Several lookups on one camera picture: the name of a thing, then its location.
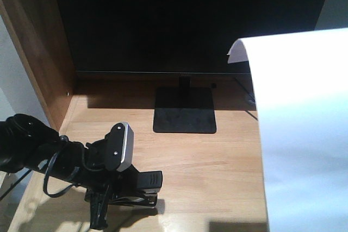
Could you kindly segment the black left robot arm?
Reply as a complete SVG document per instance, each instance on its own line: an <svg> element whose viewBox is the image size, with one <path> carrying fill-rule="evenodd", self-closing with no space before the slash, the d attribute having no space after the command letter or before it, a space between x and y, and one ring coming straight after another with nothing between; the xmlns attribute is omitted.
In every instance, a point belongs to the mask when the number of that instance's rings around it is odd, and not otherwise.
<svg viewBox="0 0 348 232"><path fill-rule="evenodd" d="M16 114L1 122L1 171L26 167L43 173L43 191L52 198L74 186L86 188L92 229L106 228L108 204L135 191L132 153L133 132L124 122L86 146L33 116Z"/></svg>

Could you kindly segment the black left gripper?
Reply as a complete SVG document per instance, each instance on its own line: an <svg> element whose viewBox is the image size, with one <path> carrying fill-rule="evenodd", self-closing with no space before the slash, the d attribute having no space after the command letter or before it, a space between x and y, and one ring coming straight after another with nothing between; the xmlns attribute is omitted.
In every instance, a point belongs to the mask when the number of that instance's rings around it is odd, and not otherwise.
<svg viewBox="0 0 348 232"><path fill-rule="evenodd" d="M79 149L82 170L78 180L74 180L87 188L85 201L90 202L90 228L105 229L107 224L108 200L113 191L113 183L118 171L108 171L104 165L106 139L84 146L80 142L69 142Z"/></svg>

